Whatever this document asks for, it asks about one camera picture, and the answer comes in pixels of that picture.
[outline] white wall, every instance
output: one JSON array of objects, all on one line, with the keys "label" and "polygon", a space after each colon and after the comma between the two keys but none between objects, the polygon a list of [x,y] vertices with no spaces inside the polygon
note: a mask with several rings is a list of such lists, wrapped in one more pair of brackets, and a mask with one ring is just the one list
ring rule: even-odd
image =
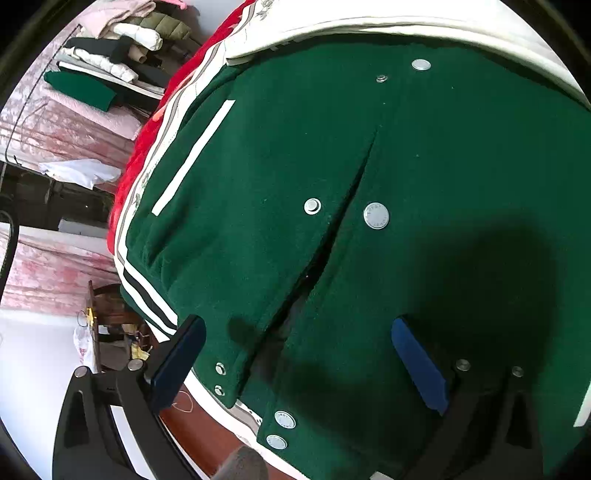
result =
[{"label": "white wall", "polygon": [[207,40],[243,0],[184,0],[187,9],[177,10],[175,17],[193,29],[193,37]]},{"label": "white wall", "polygon": [[61,404],[80,365],[75,327],[75,317],[0,309],[0,417],[43,480],[51,479]]}]

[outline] black garment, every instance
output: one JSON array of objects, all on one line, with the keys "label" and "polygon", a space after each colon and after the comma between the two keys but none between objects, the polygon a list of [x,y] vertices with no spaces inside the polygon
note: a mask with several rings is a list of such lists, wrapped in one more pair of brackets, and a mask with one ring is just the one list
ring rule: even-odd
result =
[{"label": "black garment", "polygon": [[162,65],[162,60],[159,59],[153,51],[148,51],[148,53],[146,54],[146,61],[144,62],[144,65],[150,65],[152,67],[160,68],[160,66]]},{"label": "black garment", "polygon": [[123,63],[125,59],[129,58],[129,48],[133,42],[130,37],[121,37],[118,40],[76,37],[68,40],[64,46],[65,48],[81,48],[88,53],[102,55],[112,63]]},{"label": "black garment", "polygon": [[127,59],[124,62],[129,68],[138,74],[142,82],[147,82],[158,87],[166,88],[170,82],[170,75],[163,70],[135,60]]}]

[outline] metal snap button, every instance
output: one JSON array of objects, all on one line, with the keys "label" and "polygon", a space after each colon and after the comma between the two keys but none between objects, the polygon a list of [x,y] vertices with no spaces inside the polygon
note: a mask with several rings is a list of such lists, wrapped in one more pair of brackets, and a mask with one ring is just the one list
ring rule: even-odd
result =
[{"label": "metal snap button", "polygon": [[321,208],[322,204],[319,199],[308,199],[304,204],[304,211],[308,215],[316,215]]},{"label": "metal snap button", "polygon": [[276,450],[285,450],[287,448],[287,442],[279,435],[269,435],[267,443]]},{"label": "metal snap button", "polygon": [[424,60],[424,59],[413,60],[411,65],[413,66],[413,69],[418,70],[419,72],[424,72],[425,70],[428,70],[431,68],[431,62],[429,62],[428,60]]},{"label": "metal snap button", "polygon": [[283,410],[275,412],[275,421],[285,429],[294,429],[296,427],[295,418]]},{"label": "metal snap button", "polygon": [[363,219],[374,230],[381,230],[390,221],[388,209],[378,202],[373,202],[365,207]]}]

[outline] pink curtain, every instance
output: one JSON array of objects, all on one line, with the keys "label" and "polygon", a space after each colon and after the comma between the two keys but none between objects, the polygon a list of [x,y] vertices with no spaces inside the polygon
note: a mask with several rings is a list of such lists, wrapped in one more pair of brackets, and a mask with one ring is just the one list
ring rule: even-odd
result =
[{"label": "pink curtain", "polygon": [[[7,242],[0,231],[1,258]],[[89,280],[95,288],[119,283],[112,257],[21,233],[0,306],[75,316],[85,307]]]},{"label": "pink curtain", "polygon": [[[51,59],[75,31],[77,22],[72,21],[37,57],[12,92],[0,112],[0,156],[4,160],[8,147],[10,163],[36,171],[39,163],[78,158],[96,158],[124,171],[134,143],[49,100],[44,80],[39,80],[48,65],[57,70]],[[114,184],[98,188],[115,191]]]}]

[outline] gray fabric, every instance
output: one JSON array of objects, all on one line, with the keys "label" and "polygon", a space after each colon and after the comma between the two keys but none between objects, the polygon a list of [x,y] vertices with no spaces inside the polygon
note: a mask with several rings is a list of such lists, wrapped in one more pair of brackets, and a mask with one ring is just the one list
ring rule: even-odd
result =
[{"label": "gray fabric", "polygon": [[240,447],[220,467],[212,480],[268,480],[267,464],[250,447]]}]

